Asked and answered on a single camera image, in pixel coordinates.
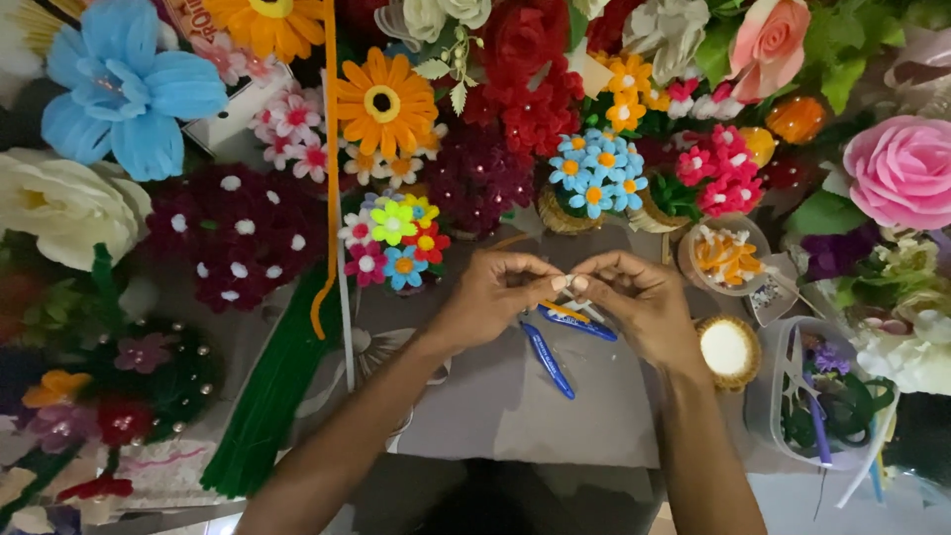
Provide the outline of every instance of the plastic container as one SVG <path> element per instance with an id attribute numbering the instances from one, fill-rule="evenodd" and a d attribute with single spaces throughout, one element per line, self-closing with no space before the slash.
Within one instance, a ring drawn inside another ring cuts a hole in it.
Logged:
<path id="1" fill-rule="evenodd" d="M 764 446 L 804 463 L 821 466 L 818 453 L 811 457 L 794 451 L 795 446 L 790 446 L 783 440 L 783 429 L 780 426 L 783 376 L 786 375 L 782 360 L 789 358 L 792 331 L 797 325 L 800 332 L 824 336 L 828 342 L 840 349 L 840 355 L 847 358 L 853 369 L 858 368 L 855 348 L 831 324 L 808 316 L 794 316 L 775 321 L 761 328 L 757 334 L 763 346 L 763 361 L 756 378 L 747 385 L 743 415 L 749 433 Z M 865 445 L 833 451 L 832 466 L 829 469 L 850 470 L 860 466 L 869 448 L 870 445 Z"/>
<path id="2" fill-rule="evenodd" d="M 749 220 L 745 215 L 740 213 L 727 214 L 718 218 L 705 218 L 700 220 L 700 223 L 694 225 L 686 236 L 680 240 L 680 246 L 677 248 L 677 266 L 680 268 L 681 272 L 684 273 L 684 276 L 687 277 L 692 284 L 706 291 L 713 291 L 716 293 L 722 293 L 724 295 L 729 295 L 732 297 L 743 297 L 745 295 L 750 295 L 764 285 L 767 281 L 767 275 L 765 273 L 760 273 L 752 278 L 752 280 L 743 283 L 739 286 L 722 286 L 713 281 L 713 278 L 704 273 L 697 267 L 696 257 L 693 255 L 693 244 L 697 240 L 702 239 L 700 234 L 700 226 L 706 225 L 709 228 L 714 230 L 719 230 L 725 228 L 727 230 L 732 230 L 738 232 L 740 230 L 749 231 L 749 239 L 747 243 L 756 246 L 757 258 L 764 258 L 768 256 L 771 252 L 769 250 L 769 242 L 767 241 L 766 236 L 756 226 L 755 223 Z"/>

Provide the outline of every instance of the forearm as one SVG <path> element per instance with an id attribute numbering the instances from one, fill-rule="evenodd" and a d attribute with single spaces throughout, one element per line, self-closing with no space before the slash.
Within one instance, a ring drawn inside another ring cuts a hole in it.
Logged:
<path id="1" fill-rule="evenodd" d="M 248 504 L 237 535 L 320 533 L 451 353 L 426 334 L 410 340 L 314 437 L 281 459 L 274 475 Z"/>
<path id="2" fill-rule="evenodd" d="M 661 466 L 680 535 L 759 535 L 766 525 L 706 378 L 661 372 Z"/>

